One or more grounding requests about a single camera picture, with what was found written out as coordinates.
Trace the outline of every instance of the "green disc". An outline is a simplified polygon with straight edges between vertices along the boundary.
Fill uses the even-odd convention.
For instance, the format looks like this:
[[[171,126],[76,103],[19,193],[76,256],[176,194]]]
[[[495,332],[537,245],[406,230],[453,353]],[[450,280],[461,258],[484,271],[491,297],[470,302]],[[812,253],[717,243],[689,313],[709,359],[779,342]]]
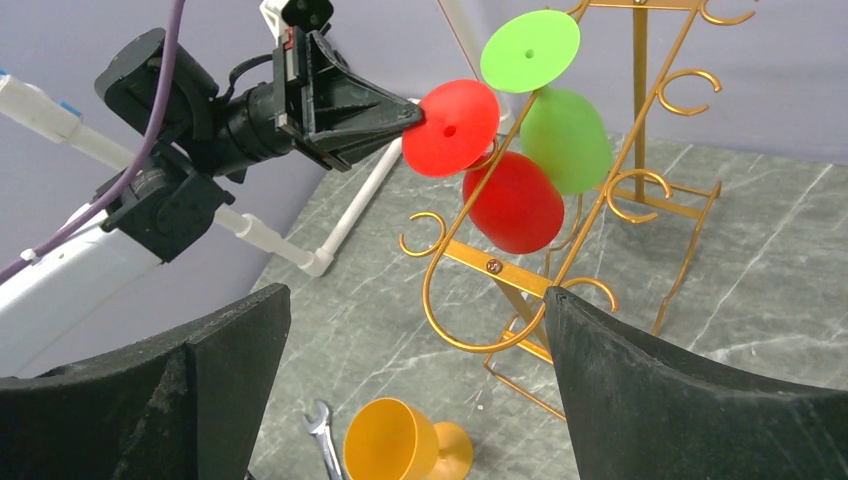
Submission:
[[[565,89],[539,92],[521,124],[521,149],[563,195],[591,190],[612,165],[601,115],[587,99]]]
[[[526,93],[562,75],[580,47],[580,28],[565,12],[537,10],[499,28],[483,48],[480,69],[495,90]]]

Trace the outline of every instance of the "yellow cup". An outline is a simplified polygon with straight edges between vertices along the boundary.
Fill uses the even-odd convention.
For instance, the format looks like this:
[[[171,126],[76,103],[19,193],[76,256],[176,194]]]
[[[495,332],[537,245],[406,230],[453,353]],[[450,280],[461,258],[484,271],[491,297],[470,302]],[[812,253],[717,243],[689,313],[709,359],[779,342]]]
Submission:
[[[462,480],[473,458],[462,427],[434,425],[394,398],[363,407],[345,435],[344,463],[351,480]]]

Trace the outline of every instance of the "screw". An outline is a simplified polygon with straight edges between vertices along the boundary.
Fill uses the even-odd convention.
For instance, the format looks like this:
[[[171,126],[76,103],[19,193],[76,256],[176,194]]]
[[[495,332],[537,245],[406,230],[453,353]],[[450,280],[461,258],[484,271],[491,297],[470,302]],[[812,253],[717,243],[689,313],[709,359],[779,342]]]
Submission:
[[[501,270],[503,270],[503,264],[497,258],[493,258],[486,263],[486,271],[489,273],[497,275],[501,273]]]

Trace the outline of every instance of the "black cable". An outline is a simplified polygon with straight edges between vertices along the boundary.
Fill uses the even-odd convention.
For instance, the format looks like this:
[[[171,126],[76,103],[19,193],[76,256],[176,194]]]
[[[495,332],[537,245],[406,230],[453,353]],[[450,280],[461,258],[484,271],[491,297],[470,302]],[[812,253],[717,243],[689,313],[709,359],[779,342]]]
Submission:
[[[268,63],[273,60],[273,55],[259,55],[258,57],[249,58],[238,65],[236,65],[232,71],[230,71],[230,86],[227,88],[227,91],[224,92],[224,95],[218,98],[218,102],[227,103],[230,99],[233,98],[233,94],[236,91],[236,82],[239,77],[249,72],[250,70],[262,65],[263,63]]]

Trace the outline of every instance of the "silver wrench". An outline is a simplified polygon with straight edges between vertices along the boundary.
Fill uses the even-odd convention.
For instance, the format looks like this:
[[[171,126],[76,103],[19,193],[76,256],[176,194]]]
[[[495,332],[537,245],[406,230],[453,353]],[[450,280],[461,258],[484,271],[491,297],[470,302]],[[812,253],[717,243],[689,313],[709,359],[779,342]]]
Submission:
[[[339,465],[339,458],[336,456],[336,449],[333,447],[333,436],[330,433],[330,420],[332,413],[330,407],[321,400],[315,400],[315,405],[318,406],[318,418],[311,419],[306,413],[303,414],[303,425],[306,426],[306,431],[318,440],[321,446],[321,454],[324,456],[324,466],[327,467],[327,474],[330,480],[345,480],[342,467]]]

